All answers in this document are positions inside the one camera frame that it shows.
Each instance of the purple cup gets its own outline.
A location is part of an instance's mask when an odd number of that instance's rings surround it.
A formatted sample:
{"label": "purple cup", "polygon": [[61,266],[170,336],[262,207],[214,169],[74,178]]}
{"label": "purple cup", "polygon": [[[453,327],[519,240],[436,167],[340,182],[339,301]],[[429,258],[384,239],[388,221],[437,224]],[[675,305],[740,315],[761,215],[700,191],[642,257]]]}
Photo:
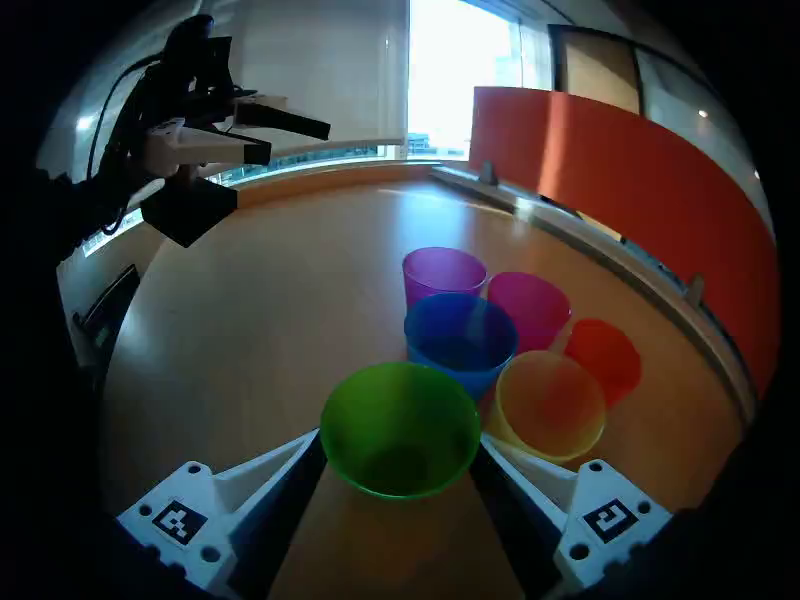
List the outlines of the purple cup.
{"label": "purple cup", "polygon": [[488,279],[486,266],[454,248],[420,248],[403,259],[406,310],[427,296],[455,292],[480,296]]}

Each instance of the green cup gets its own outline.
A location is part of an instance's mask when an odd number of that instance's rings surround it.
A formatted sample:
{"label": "green cup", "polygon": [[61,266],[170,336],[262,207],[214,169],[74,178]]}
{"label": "green cup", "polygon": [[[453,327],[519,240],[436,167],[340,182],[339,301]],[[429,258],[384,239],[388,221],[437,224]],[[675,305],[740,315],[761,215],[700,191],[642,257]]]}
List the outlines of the green cup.
{"label": "green cup", "polygon": [[320,425],[334,470],[382,498],[441,492],[472,463],[480,435],[475,402],[461,384],[412,363],[351,375],[328,398]]}

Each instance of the pink cup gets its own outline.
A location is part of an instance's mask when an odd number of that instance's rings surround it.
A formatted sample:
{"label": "pink cup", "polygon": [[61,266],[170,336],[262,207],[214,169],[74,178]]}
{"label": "pink cup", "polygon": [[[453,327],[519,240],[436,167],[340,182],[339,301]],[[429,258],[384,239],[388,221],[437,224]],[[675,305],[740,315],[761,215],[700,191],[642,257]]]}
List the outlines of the pink cup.
{"label": "pink cup", "polygon": [[453,248],[420,248],[403,259],[406,309],[426,296],[456,292],[480,296],[486,283],[486,266],[477,258]]}
{"label": "pink cup", "polygon": [[499,273],[489,282],[489,302],[502,308],[517,328],[517,354],[547,350],[567,324],[569,298],[536,275]]}

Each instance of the cable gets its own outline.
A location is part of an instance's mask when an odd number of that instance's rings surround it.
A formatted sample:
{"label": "cable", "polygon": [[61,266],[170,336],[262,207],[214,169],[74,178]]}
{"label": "cable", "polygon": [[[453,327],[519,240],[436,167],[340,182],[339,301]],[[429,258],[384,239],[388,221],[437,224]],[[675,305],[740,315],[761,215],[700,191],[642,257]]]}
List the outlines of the cable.
{"label": "cable", "polygon": [[125,77],[136,71],[137,69],[141,69],[142,67],[146,67],[150,63],[154,63],[157,60],[161,60],[163,56],[162,52],[157,52],[155,54],[151,54],[150,56],[146,56],[141,60],[136,61],[127,69],[125,69],[122,74],[117,77],[117,80],[114,82],[114,85],[111,86],[111,91],[108,92],[108,96],[106,96],[106,101],[103,103],[103,108],[100,110],[100,116],[97,119],[97,126],[94,130],[94,136],[92,137],[92,146],[89,148],[89,164],[86,165],[86,179],[89,180],[92,178],[92,167],[94,166],[94,150],[97,147],[97,138],[100,135],[100,126],[103,124],[103,117],[106,114],[106,109],[108,108],[108,103],[111,101],[111,96],[114,95],[114,90],[117,89],[119,82],[122,81]]}

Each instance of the orange cup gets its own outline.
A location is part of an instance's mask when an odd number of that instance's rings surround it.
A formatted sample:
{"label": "orange cup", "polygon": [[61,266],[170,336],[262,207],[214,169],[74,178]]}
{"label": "orange cup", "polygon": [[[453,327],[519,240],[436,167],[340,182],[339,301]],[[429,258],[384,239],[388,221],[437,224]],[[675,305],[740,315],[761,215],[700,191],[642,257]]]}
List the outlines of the orange cup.
{"label": "orange cup", "polygon": [[611,408],[630,394],[642,378],[642,360],[619,329],[600,319],[575,323],[564,354],[597,379]]}
{"label": "orange cup", "polygon": [[553,463],[585,454],[605,426],[603,390],[572,359],[533,350],[514,358],[497,380],[488,429]]}

